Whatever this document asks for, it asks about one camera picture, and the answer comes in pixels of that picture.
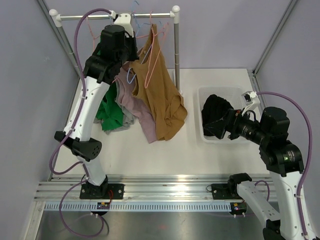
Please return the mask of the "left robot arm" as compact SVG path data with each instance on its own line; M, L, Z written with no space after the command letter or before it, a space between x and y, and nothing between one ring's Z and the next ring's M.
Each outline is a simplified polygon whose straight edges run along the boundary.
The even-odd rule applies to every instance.
M135 32L130 24L107 25L101 31L100 42L86 60L84 85L71 122L57 131L55 140L67 147L84 164L88 180L81 184L80 199L121 199L117 190L121 184L108 184L108 177L99 159L102 143L91 137L98 108L121 67L127 61L135 61L137 55Z

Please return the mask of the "mustard brown tank top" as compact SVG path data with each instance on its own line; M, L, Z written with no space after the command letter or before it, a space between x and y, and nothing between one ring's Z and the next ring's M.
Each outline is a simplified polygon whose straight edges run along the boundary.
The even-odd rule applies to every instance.
M156 62L148 88L144 84L148 72L149 50L152 43L150 28L148 39L143 46L139 59L131 62L129 67L136 75L133 96L143 100L149 108L155 122L155 133L158 141L169 141L185 124L188 111L184 106L184 98L173 83L162 50ZM160 43L155 39L152 51L151 67L153 67Z

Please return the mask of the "mauve pink tank top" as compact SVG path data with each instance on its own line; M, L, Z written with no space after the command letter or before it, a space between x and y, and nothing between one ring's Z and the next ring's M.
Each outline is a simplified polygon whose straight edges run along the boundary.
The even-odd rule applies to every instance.
M135 82L133 81L129 84L127 81L127 79L131 79L132 77L131 73L128 73L123 68L120 69L120 73L115 78L117 86L116 100L137 118L147 142L151 144L157 140L155 121L143 100L133 96L133 90L136 86Z

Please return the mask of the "black tank top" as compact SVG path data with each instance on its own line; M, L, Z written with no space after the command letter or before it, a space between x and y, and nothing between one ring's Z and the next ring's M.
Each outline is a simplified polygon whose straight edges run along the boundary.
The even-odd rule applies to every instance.
M211 94L205 101L201 110L202 125L203 123L219 120L221 113L228 109L234 109L233 106L224 98Z

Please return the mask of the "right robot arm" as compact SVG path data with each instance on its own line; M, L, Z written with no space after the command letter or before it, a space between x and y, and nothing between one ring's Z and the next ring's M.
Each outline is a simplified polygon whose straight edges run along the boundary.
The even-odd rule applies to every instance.
M250 120L241 110L229 109L225 116L208 123L204 128L218 139L229 132L229 139L243 137L259 146L259 155L269 171L276 191L279 210L258 192L246 173L231 175L227 193L232 198L241 197L262 225L266 240L316 240L299 182L306 172L299 148L288 138L290 120L278 107L263 110L260 121Z

